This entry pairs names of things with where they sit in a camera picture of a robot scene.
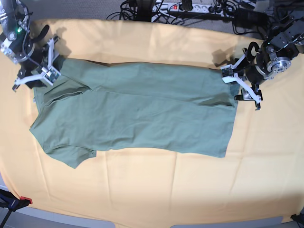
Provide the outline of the green T-shirt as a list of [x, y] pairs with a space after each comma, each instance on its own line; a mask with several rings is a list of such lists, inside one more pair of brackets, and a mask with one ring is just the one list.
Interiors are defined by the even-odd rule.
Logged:
[[35, 88], [30, 131], [51, 158], [76, 168], [97, 151], [157, 148], [222, 158], [237, 84], [207, 68], [61, 61], [51, 87]]

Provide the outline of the black power adapter brick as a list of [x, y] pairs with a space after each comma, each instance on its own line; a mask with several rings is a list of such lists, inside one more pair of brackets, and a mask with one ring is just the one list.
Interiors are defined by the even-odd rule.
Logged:
[[234, 23], [239, 27], [266, 26], [268, 16], [265, 13], [238, 8], [235, 11]]

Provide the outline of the yellow table cloth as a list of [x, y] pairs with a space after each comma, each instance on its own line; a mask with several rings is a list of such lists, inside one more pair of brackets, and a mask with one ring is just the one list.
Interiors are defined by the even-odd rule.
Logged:
[[[217, 68], [251, 38], [168, 24], [48, 20], [64, 55], [102, 63]], [[0, 173], [32, 207], [108, 220], [119, 228], [169, 228], [282, 216], [304, 206], [304, 56], [262, 84], [261, 110], [237, 107], [224, 158], [157, 149], [98, 152], [76, 169], [46, 155], [29, 128], [33, 92], [12, 91], [19, 68], [0, 57]]]

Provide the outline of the white power strip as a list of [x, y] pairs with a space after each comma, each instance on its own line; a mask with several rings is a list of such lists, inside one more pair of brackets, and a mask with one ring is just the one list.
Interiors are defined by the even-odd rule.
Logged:
[[193, 14], [215, 14], [224, 15], [223, 10], [220, 6], [196, 4], [192, 3], [192, 6], [184, 6], [182, 2], [163, 2], [157, 1], [152, 9], [153, 12], [159, 12], [164, 14], [173, 13], [193, 13]]

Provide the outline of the blue clamp with red tip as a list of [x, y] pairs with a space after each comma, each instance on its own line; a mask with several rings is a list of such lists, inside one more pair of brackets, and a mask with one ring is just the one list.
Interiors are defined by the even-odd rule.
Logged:
[[32, 204], [32, 199], [26, 197], [20, 197], [19, 199], [15, 197], [11, 192], [6, 190], [0, 190], [0, 207], [7, 208], [8, 212], [5, 215], [4, 219], [0, 224], [0, 228], [3, 228], [6, 224], [8, 218], [10, 217], [12, 212], [16, 210], [22, 209], [27, 207], [28, 205]]

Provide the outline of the black clamp right corner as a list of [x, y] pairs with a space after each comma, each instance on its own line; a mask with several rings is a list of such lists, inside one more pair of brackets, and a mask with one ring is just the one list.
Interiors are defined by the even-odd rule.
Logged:
[[303, 213], [300, 213], [299, 215], [293, 214], [290, 218], [297, 223], [300, 223], [302, 225], [304, 224], [304, 214]]

